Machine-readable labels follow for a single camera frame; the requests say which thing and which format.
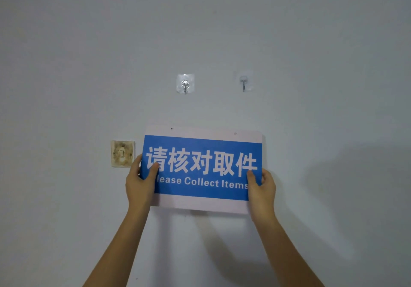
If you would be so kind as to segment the person's left hand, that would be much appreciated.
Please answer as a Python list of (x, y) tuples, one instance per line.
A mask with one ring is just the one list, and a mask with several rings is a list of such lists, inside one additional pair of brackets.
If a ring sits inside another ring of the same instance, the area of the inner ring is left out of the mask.
[(147, 183), (140, 175), (142, 154), (138, 155), (131, 165), (126, 177), (126, 194), (129, 203), (128, 211), (147, 216), (155, 191), (155, 183)]

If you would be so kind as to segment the person's right hand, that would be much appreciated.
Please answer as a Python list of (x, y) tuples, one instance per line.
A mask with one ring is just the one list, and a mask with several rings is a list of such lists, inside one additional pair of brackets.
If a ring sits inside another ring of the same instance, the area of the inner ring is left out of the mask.
[(275, 219), (276, 185), (271, 173), (262, 169), (259, 187), (248, 188), (249, 211), (256, 227), (265, 226)]

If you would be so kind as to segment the blue and white sign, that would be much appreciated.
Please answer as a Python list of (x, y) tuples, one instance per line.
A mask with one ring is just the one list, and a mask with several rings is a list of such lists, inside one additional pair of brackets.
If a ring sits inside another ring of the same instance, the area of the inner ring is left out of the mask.
[(261, 184), (263, 135), (258, 131), (150, 125), (141, 178), (159, 164), (152, 206), (248, 214), (247, 172)]

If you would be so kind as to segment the person's left forearm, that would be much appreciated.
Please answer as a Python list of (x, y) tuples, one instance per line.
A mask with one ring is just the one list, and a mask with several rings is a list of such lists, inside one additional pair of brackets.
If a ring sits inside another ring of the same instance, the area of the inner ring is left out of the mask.
[(150, 207), (129, 208), (83, 287), (126, 287)]

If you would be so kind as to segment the person's right forearm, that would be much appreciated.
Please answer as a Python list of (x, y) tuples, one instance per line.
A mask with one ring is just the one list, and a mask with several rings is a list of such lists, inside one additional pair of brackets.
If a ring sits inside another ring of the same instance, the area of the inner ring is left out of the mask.
[(253, 222), (281, 287), (325, 287), (275, 215), (254, 217)]

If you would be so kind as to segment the stained adhesive residue patch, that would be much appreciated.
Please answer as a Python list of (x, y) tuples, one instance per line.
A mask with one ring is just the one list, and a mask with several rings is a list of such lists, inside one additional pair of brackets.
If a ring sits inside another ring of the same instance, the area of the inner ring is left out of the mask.
[(135, 159), (135, 142), (112, 140), (110, 142), (110, 163), (115, 168), (130, 168)]

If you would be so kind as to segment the clear adhesive wall hook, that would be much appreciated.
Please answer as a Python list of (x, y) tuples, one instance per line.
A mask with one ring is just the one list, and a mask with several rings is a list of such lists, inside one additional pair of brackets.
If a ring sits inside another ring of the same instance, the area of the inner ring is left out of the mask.
[(176, 91), (180, 94), (193, 93), (195, 91), (195, 75), (178, 74), (176, 78)]
[(252, 71), (245, 70), (236, 72), (235, 81), (240, 84), (242, 92), (252, 91), (254, 89), (254, 76)]

